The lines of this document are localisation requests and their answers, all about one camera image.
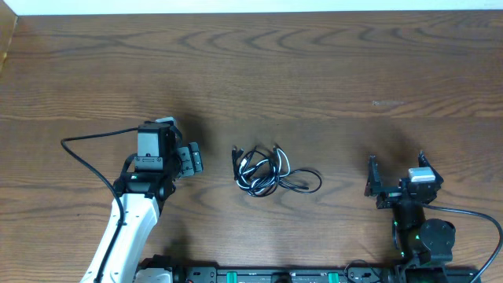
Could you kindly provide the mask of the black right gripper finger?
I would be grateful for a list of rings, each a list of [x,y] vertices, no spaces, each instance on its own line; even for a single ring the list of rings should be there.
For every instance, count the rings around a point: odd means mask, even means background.
[[[378,163],[374,155],[369,157],[368,167],[369,173],[364,194],[366,197],[376,197],[382,193],[384,187],[378,171]]]
[[[443,177],[430,164],[430,162],[428,161],[427,157],[424,154],[424,151],[420,151],[417,158],[418,158],[419,167],[429,167],[432,170],[433,175],[435,176],[435,182],[443,183]]]

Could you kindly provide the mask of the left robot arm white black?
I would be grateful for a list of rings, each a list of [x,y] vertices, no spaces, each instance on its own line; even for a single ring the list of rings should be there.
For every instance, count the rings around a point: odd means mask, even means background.
[[[82,282],[133,282],[146,241],[157,224],[174,182],[200,173],[203,164],[195,142],[182,145],[172,117],[138,127],[138,149],[125,160],[112,185],[107,228]]]

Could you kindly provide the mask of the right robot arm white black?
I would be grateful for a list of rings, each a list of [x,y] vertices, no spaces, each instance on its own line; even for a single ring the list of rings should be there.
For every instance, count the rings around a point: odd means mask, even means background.
[[[453,260],[455,227],[441,219],[427,219],[424,208],[441,189],[443,178],[430,165],[424,153],[418,155],[418,166],[408,170],[396,186],[381,181],[376,157],[368,162],[369,174],[365,195],[376,199],[378,209],[392,210],[392,233],[402,261],[391,268],[387,282],[447,282],[445,264]]]

